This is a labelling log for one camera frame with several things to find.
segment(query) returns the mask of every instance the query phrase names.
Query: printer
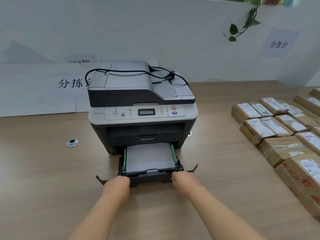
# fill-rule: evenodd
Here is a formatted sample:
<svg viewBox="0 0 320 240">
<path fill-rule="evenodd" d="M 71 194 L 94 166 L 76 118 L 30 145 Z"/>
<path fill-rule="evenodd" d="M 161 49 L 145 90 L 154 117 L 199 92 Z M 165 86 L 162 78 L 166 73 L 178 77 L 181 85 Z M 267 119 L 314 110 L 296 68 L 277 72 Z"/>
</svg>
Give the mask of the printer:
<svg viewBox="0 0 320 240">
<path fill-rule="evenodd" d="M 179 71 L 143 60 L 102 60 L 85 80 L 91 126 L 109 154 L 121 155 L 118 175 L 129 177 L 130 187 L 171 182 L 172 172 L 184 170 L 175 150 L 188 137 L 198 109 Z"/>
</svg>

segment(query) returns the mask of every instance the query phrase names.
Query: package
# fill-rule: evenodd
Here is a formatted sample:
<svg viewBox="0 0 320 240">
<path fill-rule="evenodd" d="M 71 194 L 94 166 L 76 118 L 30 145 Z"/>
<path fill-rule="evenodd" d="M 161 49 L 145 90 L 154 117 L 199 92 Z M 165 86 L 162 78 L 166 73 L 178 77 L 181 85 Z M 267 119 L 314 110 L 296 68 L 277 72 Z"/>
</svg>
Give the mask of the package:
<svg viewBox="0 0 320 240">
<path fill-rule="evenodd" d="M 320 88 L 312 89 L 309 94 L 320 100 Z"/>
<path fill-rule="evenodd" d="M 304 113 L 306 116 L 310 117 L 311 119 L 313 119 L 317 123 L 320 123 L 320 117 L 318 115 L 316 115 L 316 114 L 312 113 L 311 111 L 307 110 L 305 107 L 301 106 L 300 104 L 297 104 L 294 101 L 287 101 L 287 104 L 289 104 L 294 109 Z"/>
<path fill-rule="evenodd" d="M 310 110 L 312 113 L 315 113 L 317 116 L 320 116 L 320 100 L 317 98 L 310 95 L 297 94 L 293 101 Z"/>
<path fill-rule="evenodd" d="M 262 117 L 272 117 L 273 113 L 271 113 L 265 106 L 263 106 L 259 102 L 250 102 L 249 103 L 252 107 L 254 107 L 261 115 Z"/>
<path fill-rule="evenodd" d="M 315 154 L 295 136 L 267 138 L 258 145 L 258 148 L 274 168 L 288 157 Z"/>
<path fill-rule="evenodd" d="M 276 134 L 276 137 L 292 136 L 294 134 L 293 131 L 273 117 L 261 118 L 261 121 Z"/>
<path fill-rule="evenodd" d="M 288 112 L 288 109 L 283 107 L 281 103 L 275 100 L 273 97 L 261 98 L 259 102 L 266 107 L 273 115 L 283 115 Z"/>
<path fill-rule="evenodd" d="M 310 131 L 320 137 L 320 126 L 311 126 Z"/>
<path fill-rule="evenodd" d="M 240 131 L 248 140 L 257 146 L 264 138 L 276 137 L 277 135 L 259 118 L 245 120 L 240 126 Z"/>
<path fill-rule="evenodd" d="M 296 121 L 298 121 L 300 124 L 304 125 L 306 128 L 309 128 L 313 125 L 320 125 L 317 121 L 311 119 L 310 117 L 306 116 L 300 109 L 295 108 L 294 106 L 291 106 L 287 104 L 285 101 L 278 100 L 282 105 L 288 109 L 288 115 L 290 115 L 292 118 L 294 118 Z"/>
<path fill-rule="evenodd" d="M 299 132 L 294 135 L 315 154 L 320 156 L 320 137 L 315 135 L 313 132 Z"/>
<path fill-rule="evenodd" d="M 307 131 L 308 128 L 296 121 L 293 117 L 287 114 L 277 115 L 274 117 L 280 121 L 283 125 L 287 126 L 293 132 Z"/>
<path fill-rule="evenodd" d="M 258 113 L 250 104 L 236 104 L 232 106 L 231 115 L 242 124 L 247 119 L 261 118 L 262 115 Z"/>
<path fill-rule="evenodd" d="M 302 154 L 288 157 L 275 172 L 294 193 L 306 210 L 320 217 L 320 157 Z"/>
</svg>

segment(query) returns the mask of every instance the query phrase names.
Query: printer control panel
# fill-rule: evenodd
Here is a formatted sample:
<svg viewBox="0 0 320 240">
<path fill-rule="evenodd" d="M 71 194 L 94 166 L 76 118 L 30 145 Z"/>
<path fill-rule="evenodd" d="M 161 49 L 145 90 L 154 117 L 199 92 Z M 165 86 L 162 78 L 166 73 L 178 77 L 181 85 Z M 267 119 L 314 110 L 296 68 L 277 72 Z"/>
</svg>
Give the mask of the printer control panel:
<svg viewBox="0 0 320 240">
<path fill-rule="evenodd" d="M 105 107 L 105 120 L 166 118 L 185 116 L 182 104 L 135 104 L 130 107 Z"/>
</svg>

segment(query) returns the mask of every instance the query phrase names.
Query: printer lid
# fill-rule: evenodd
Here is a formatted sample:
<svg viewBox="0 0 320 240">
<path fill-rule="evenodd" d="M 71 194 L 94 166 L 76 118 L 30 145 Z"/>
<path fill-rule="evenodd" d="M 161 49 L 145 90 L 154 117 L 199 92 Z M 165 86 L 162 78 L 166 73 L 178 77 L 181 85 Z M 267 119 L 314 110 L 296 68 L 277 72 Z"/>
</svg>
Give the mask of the printer lid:
<svg viewBox="0 0 320 240">
<path fill-rule="evenodd" d="M 142 60 L 102 60 L 101 69 L 147 71 L 159 77 L 169 72 L 153 68 Z M 88 87 L 91 107 L 132 106 L 134 103 L 191 104 L 195 97 L 189 86 L 178 76 L 159 79 L 143 72 L 95 71 Z"/>
</svg>

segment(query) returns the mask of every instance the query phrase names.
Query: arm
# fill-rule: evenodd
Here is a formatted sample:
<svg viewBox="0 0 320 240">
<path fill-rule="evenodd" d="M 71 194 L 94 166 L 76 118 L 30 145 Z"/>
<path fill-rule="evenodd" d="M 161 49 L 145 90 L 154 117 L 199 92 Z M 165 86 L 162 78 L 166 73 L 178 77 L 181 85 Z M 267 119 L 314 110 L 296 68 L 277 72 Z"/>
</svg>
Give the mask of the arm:
<svg viewBox="0 0 320 240">
<path fill-rule="evenodd" d="M 189 198 L 212 239 L 266 240 L 201 186 L 193 173 L 173 172 L 172 181 L 174 187 Z"/>
<path fill-rule="evenodd" d="M 102 196 L 68 240 L 107 240 L 112 222 L 123 201 L 129 196 L 130 179 L 118 176 L 107 181 Z"/>
</svg>

